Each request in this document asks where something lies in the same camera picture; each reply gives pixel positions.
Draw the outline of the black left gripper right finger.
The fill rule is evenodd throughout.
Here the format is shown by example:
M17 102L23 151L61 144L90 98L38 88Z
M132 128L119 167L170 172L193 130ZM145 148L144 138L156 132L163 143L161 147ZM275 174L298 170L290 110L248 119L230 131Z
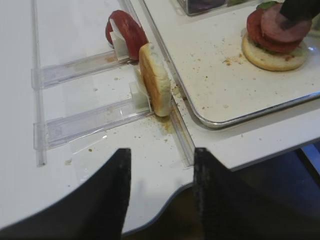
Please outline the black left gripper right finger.
M254 190L209 150L194 150L193 192L205 240L318 240L320 221Z

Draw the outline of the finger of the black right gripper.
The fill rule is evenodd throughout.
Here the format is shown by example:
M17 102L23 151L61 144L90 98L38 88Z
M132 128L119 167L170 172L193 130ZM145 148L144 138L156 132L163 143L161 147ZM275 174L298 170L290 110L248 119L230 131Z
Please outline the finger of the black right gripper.
M283 19L278 23L281 27L293 27L303 20L312 20L320 13L319 0L285 0L279 13Z

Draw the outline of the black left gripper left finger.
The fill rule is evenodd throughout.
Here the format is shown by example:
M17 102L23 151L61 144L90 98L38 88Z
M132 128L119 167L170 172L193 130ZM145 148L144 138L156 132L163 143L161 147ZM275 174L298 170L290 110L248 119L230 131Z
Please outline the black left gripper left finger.
M119 240L129 207L132 155L119 148L85 183L0 230L2 240Z

